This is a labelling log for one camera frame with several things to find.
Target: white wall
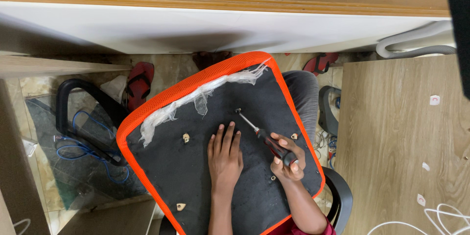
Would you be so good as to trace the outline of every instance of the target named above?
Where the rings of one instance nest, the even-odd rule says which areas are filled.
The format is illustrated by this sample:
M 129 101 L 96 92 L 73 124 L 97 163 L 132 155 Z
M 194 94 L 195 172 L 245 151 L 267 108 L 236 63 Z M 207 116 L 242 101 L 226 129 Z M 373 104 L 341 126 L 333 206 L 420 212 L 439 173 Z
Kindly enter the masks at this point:
M 0 41 L 0 50 L 31 53 L 21 48 L 32 44 L 54 54 L 77 53 L 80 47 L 87 53 L 128 54 L 374 50 L 379 39 L 442 19 L 0 1 L 0 28 L 13 28 L 0 40 L 18 44 L 12 49 Z M 18 28 L 36 37 L 23 41 L 14 35 Z M 44 46 L 42 40 L 53 42 Z

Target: plastic wrap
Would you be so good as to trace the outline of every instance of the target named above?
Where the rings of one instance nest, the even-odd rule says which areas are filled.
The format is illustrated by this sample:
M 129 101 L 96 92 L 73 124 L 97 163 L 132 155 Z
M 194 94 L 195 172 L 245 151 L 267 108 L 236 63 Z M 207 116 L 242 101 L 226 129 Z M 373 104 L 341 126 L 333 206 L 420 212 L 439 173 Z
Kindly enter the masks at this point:
M 194 102 L 194 106 L 198 114 L 205 115 L 208 111 L 207 109 L 207 100 L 209 96 L 212 96 L 214 89 L 220 87 L 226 82 L 236 82 L 241 84 L 252 84 L 255 85 L 256 79 L 258 79 L 263 71 L 266 69 L 267 65 L 265 63 L 271 58 L 265 60 L 254 70 L 243 70 L 240 72 L 233 73 L 231 75 L 221 76 L 213 81 L 207 82 L 202 86 L 198 87 L 192 93 L 173 101 L 168 106 L 165 106 L 161 109 L 154 111 L 141 126 L 141 140 L 144 141 L 144 147 L 146 147 L 150 142 L 152 142 L 153 135 L 155 133 L 155 127 L 167 122 L 169 120 L 175 120 L 176 109 L 180 106 L 183 106 L 189 102 Z

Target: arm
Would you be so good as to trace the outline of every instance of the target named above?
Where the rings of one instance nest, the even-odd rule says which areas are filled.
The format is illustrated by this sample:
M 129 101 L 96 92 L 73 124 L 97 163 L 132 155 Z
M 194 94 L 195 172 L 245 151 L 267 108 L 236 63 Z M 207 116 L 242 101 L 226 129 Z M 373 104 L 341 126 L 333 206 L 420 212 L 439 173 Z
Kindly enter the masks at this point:
M 315 235 L 323 233 L 328 224 L 325 215 L 300 181 L 304 177 L 304 150 L 285 136 L 271 133 L 271 137 L 278 140 L 281 146 L 295 153 L 298 159 L 298 164 L 293 163 L 290 167 L 283 165 L 282 161 L 276 157 L 271 164 L 271 171 L 279 179 L 286 192 L 292 219 L 305 233 Z
M 240 131 L 232 136 L 235 123 L 232 121 L 225 133 L 224 125 L 220 124 L 217 135 L 212 135 L 207 147 L 209 172 L 211 173 L 211 219 L 209 235 L 232 235 L 232 195 L 235 184 L 243 169 Z

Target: screwdriver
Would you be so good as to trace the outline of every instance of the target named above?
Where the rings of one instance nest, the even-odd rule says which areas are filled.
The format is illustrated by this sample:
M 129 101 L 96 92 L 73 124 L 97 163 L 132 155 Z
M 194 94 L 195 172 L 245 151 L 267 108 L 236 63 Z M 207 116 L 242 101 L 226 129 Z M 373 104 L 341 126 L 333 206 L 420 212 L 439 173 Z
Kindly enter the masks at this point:
M 242 109 L 236 109 L 235 113 L 238 113 L 240 117 L 242 117 L 248 125 L 250 125 L 256 132 L 256 136 L 258 136 L 259 139 L 263 139 L 264 144 L 266 144 L 271 152 L 279 159 L 281 160 L 286 166 L 291 166 L 292 163 L 297 162 L 297 156 L 291 152 L 290 150 L 282 147 L 279 145 L 279 142 L 277 142 L 275 139 L 273 139 L 264 129 L 260 129 L 253 125 L 248 118 L 245 118 L 245 116 L 241 113 Z

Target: red slipper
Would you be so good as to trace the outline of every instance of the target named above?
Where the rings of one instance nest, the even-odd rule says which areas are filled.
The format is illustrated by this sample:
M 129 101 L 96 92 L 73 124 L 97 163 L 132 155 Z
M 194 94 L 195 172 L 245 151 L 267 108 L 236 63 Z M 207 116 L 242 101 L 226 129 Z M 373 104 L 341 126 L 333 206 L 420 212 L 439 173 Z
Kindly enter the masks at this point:
M 304 67 L 304 71 L 314 73 L 315 76 L 328 71 L 329 65 L 338 60 L 338 53 L 321 53 L 316 58 L 310 59 Z
M 138 62 L 131 70 L 126 88 L 127 108 L 131 112 L 145 103 L 146 97 L 150 94 L 153 73 L 153 64 L 144 62 Z

